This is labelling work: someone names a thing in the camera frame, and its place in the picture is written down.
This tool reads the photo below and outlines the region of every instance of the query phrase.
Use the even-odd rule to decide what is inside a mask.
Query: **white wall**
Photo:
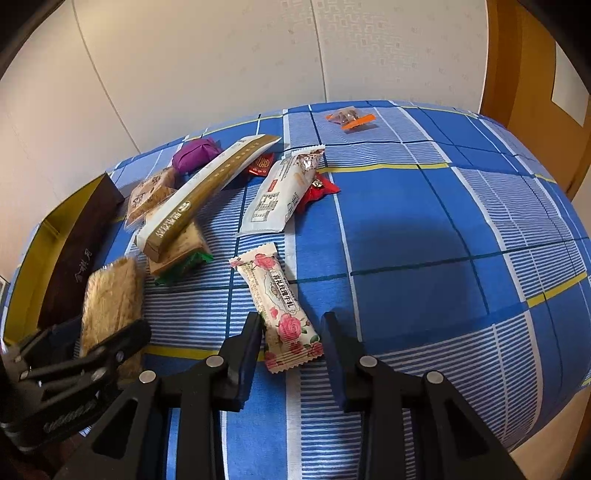
[[[486,0],[66,0],[0,80],[0,274],[118,160],[210,124],[331,100],[477,111]]]

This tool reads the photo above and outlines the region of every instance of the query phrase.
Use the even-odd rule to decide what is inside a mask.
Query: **pastry in plastic wrapper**
[[[283,372],[322,356],[318,334],[291,292],[275,244],[261,245],[229,260],[244,278],[265,322],[265,365]]]
[[[293,151],[276,162],[244,212],[236,236],[282,232],[314,181],[324,145]]]
[[[142,316],[145,269],[135,256],[122,257],[88,279],[82,314],[80,356]],[[142,371],[141,352],[119,366],[121,380]]]
[[[130,231],[140,226],[141,221],[151,210],[176,192],[175,181],[175,169],[167,167],[137,185],[129,196],[125,229]]]
[[[157,208],[152,210],[146,216],[146,220],[149,221],[152,218],[152,216],[155,215],[157,212]],[[201,259],[204,262],[208,262],[211,261],[213,257],[211,255],[209,247],[207,246],[205,237],[201,232],[201,228],[197,224],[197,220],[193,218],[180,231],[178,237],[162,254],[160,262],[155,262],[151,259],[148,259],[148,266],[150,268],[150,273],[154,277],[161,277],[166,272],[175,270],[177,274],[174,275],[174,277],[177,278],[178,274],[184,273],[188,270],[186,260],[190,260],[191,265],[194,265],[199,263],[197,261],[199,259]],[[180,264],[184,264],[184,268],[175,268],[178,267]],[[169,280],[172,280],[170,275],[167,275],[167,278]],[[170,284],[169,281],[163,281],[161,283]]]

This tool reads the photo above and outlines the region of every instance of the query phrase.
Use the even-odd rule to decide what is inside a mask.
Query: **plastic wrapper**
[[[312,184],[324,145],[301,148],[275,163],[246,209],[236,236],[282,232]]]
[[[306,190],[306,193],[304,194],[300,202],[297,204],[295,212],[301,215],[306,211],[306,205],[308,205],[308,203],[320,200],[322,197],[325,197],[326,195],[335,194],[339,192],[340,188],[338,188],[334,183],[324,178],[319,173],[316,173],[316,177],[314,178],[312,185],[310,185],[310,188]]]
[[[173,156],[173,167],[181,174],[204,167],[216,158],[222,149],[211,138],[197,138],[183,144]]]
[[[248,166],[248,173],[252,173],[257,177],[266,177],[269,175],[269,170],[275,161],[275,154],[263,153],[254,162]]]
[[[142,316],[145,270],[135,256],[122,257],[88,279],[82,314],[80,356]],[[141,352],[119,366],[119,378],[132,380],[142,371]]]
[[[146,219],[150,220],[150,218],[152,218],[157,212],[158,209],[153,210],[147,215]],[[203,258],[199,255],[193,255],[198,252],[204,254]],[[191,219],[191,221],[180,231],[178,237],[174,239],[173,243],[165,252],[163,252],[159,262],[148,259],[150,273],[154,277],[161,277],[165,272],[173,269],[181,263],[185,265],[184,268],[176,268],[174,271],[177,273],[185,273],[189,269],[189,264],[185,262],[185,260],[191,256],[193,257],[192,262],[190,263],[191,265],[201,263],[200,261],[197,261],[200,258],[203,261],[211,261],[211,259],[213,259],[205,237],[203,236],[195,218]]]
[[[175,181],[175,170],[167,167],[137,185],[129,196],[125,229],[129,231],[140,226],[148,212],[171,197],[176,192]]]
[[[172,195],[138,231],[135,244],[146,256],[159,262],[168,246],[191,221],[197,211],[253,159],[277,143],[276,135],[251,135],[240,139]]]
[[[180,262],[175,263],[165,272],[162,272],[160,276],[155,279],[154,283],[156,283],[156,285],[172,285],[196,266],[209,263],[212,260],[213,255],[211,254],[205,252],[192,253],[184,257]]]
[[[265,365],[276,374],[324,354],[322,343],[291,292],[275,244],[230,259],[248,284],[265,322]]]
[[[350,130],[375,120],[375,115],[369,113],[368,115],[359,116],[359,112],[354,106],[348,106],[335,110],[330,115],[326,115],[326,119],[330,122],[339,124],[343,130]]]

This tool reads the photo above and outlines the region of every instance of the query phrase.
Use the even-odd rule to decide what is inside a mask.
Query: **purple candy wrapper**
[[[189,173],[207,165],[220,153],[222,149],[210,138],[191,140],[174,154],[173,167],[181,174]]]

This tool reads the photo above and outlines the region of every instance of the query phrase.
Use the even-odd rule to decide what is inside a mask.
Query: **rose-patterned candy wrapper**
[[[322,343],[293,296],[275,244],[265,244],[231,258],[250,288],[265,320],[265,365],[276,374],[323,355]]]

